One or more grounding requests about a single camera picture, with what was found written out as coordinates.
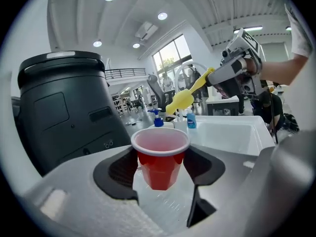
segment tree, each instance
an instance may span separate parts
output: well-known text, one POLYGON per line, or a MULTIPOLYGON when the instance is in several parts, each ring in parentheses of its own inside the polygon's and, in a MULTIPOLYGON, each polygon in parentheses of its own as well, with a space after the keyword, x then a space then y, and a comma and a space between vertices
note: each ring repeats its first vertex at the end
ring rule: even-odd
POLYGON ((162 61, 163 66, 162 66, 162 64, 159 64, 159 67, 160 67, 160 69, 163 69, 163 67, 167 67, 167 66, 169 66, 170 64, 172 64, 173 62, 174 62, 174 58, 173 58, 173 57, 167 58, 167 59, 165 59, 165 60, 162 61))

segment dark gray container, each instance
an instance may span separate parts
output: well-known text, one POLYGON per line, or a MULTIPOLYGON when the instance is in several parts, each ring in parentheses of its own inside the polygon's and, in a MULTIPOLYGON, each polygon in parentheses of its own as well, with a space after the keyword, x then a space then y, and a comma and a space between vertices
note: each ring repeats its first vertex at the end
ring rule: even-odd
POLYGON ((19 121, 40 174, 84 155, 130 144, 96 53, 42 54, 22 62, 19 121))

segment red cup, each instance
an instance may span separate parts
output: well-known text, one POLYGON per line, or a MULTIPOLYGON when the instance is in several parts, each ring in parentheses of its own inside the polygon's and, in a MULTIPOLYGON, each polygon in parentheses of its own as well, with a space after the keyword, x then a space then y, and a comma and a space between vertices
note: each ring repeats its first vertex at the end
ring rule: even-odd
POLYGON ((190 146, 187 134, 174 128, 147 128, 134 133, 131 142, 146 183, 153 190, 171 187, 177 180, 184 151, 190 146))

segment white sleeve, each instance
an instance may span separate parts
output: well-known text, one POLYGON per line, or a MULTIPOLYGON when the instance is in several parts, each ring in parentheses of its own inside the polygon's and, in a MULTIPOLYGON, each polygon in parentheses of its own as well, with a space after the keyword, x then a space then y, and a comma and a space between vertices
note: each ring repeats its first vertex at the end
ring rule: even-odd
POLYGON ((292 29, 292 53, 309 57, 312 51, 312 45, 302 28, 301 24, 296 19, 294 13, 285 7, 288 19, 292 29))

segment balcony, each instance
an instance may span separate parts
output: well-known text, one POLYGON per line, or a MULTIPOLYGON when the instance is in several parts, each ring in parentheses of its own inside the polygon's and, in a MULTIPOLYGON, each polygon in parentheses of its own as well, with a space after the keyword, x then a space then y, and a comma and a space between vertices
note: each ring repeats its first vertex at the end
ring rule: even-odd
POLYGON ((112 69, 105 71, 105 79, 128 79, 131 77, 146 77, 145 69, 112 69))

